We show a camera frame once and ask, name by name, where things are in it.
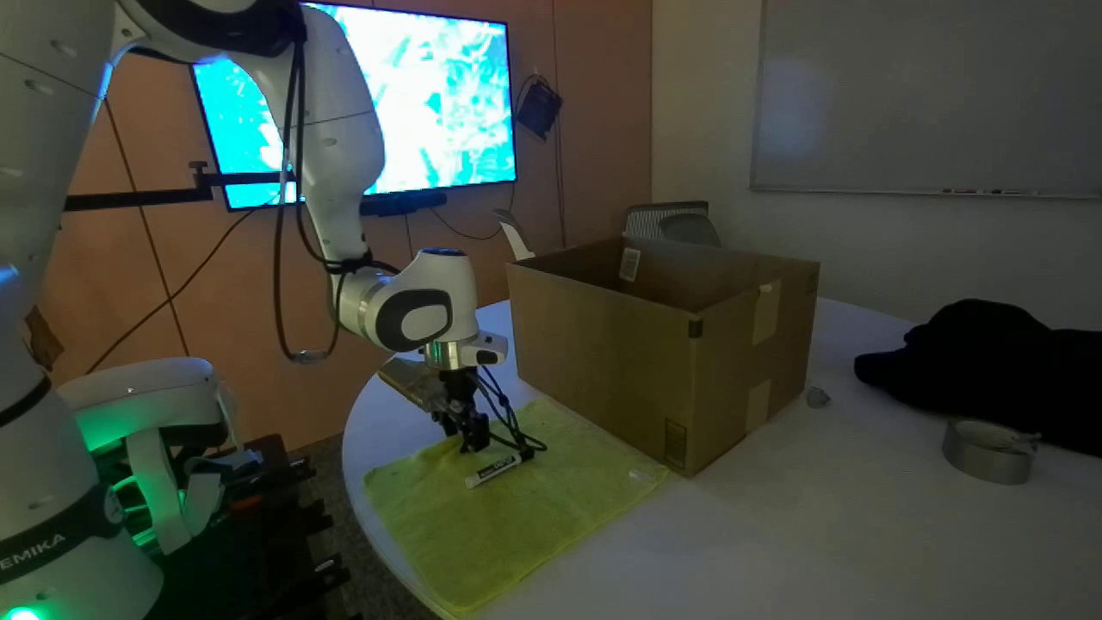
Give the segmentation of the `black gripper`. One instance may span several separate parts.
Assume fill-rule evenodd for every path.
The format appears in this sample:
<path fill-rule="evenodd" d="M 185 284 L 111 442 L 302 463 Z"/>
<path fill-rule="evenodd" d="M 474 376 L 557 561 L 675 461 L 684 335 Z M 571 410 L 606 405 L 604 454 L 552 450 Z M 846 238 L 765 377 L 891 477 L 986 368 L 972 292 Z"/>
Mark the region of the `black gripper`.
<path fill-rule="evenodd" d="M 466 454 L 489 449 L 489 418 L 474 410 L 474 390 L 478 377 L 471 368 L 463 372 L 440 372 L 443 383 L 443 401 L 435 414 L 435 422 L 443 430 L 443 437 L 463 437 Z"/>

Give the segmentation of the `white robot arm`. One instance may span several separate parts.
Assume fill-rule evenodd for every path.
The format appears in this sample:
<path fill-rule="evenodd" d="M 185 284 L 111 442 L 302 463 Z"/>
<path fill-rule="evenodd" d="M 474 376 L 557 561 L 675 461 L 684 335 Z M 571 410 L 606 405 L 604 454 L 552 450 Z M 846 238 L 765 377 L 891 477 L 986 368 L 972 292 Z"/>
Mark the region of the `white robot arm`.
<path fill-rule="evenodd" d="M 385 348 L 440 348 L 474 362 L 474 283 L 458 251 L 422 251 L 388 276 L 358 224 L 362 193 L 385 147 L 370 82 L 346 28 L 302 0 L 0 0 L 0 215 L 5 317 L 42 296 L 70 181 L 116 62 L 131 51 L 171 62 L 225 55 L 266 94 L 294 151 L 334 321 Z"/>

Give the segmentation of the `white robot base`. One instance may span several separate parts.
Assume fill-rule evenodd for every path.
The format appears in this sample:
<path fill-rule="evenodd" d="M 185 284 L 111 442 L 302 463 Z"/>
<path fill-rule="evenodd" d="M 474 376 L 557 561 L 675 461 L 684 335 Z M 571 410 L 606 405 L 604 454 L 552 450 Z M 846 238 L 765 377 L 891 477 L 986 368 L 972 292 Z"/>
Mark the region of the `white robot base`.
<path fill-rule="evenodd" d="M 52 385 L 22 325 L 30 288 L 0 264 L 0 620 L 147 620 L 154 556 L 225 499 L 189 450 L 225 443 L 231 401 L 202 358 L 116 365 Z"/>

